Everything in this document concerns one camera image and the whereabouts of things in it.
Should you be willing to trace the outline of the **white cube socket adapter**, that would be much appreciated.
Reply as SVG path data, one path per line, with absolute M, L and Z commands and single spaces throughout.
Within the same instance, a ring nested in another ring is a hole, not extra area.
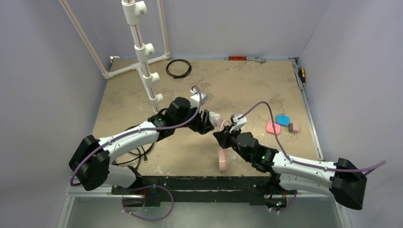
M 209 121 L 214 124 L 217 118 L 220 118 L 220 115 L 218 113 L 215 112 L 209 112 Z

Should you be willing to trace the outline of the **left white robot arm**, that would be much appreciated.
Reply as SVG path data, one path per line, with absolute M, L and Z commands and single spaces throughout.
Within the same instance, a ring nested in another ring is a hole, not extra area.
M 77 178 L 87 191 L 102 185 L 115 185 L 129 194 L 137 194 L 142 187 L 138 170 L 132 166 L 114 165 L 113 161 L 173 135 L 177 128 L 206 134 L 218 127 L 221 120 L 218 113 L 201 110 L 197 96 L 190 100 L 177 97 L 168 108 L 122 133 L 100 139 L 93 135 L 85 137 L 68 163 L 73 171 L 72 178 Z

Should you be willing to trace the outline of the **small pink brown plug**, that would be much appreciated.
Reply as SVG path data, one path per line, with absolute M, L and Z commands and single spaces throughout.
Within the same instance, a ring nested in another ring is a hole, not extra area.
M 290 123 L 288 125 L 288 131 L 291 133 L 297 133 L 300 131 L 300 126 L 297 123 Z

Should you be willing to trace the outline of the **blue plug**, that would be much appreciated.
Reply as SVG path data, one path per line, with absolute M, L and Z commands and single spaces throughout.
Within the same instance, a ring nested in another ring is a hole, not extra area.
M 290 117 L 284 114 L 278 114 L 276 116 L 276 123 L 281 126 L 289 126 L 291 123 Z

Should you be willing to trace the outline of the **coral pink square plug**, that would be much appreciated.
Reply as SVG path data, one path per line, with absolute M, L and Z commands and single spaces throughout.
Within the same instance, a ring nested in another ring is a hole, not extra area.
M 281 126 L 277 123 L 268 122 L 266 132 L 271 134 L 279 134 L 281 132 Z

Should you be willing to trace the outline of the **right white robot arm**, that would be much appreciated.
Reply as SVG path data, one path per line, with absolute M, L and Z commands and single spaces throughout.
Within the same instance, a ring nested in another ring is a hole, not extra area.
M 259 172 L 270 173 L 267 188 L 310 191 L 332 196 L 339 204 L 355 210 L 363 208 L 367 177 L 349 160 L 314 161 L 288 155 L 259 143 L 250 132 L 222 130 L 213 133 L 219 146 L 233 149 Z

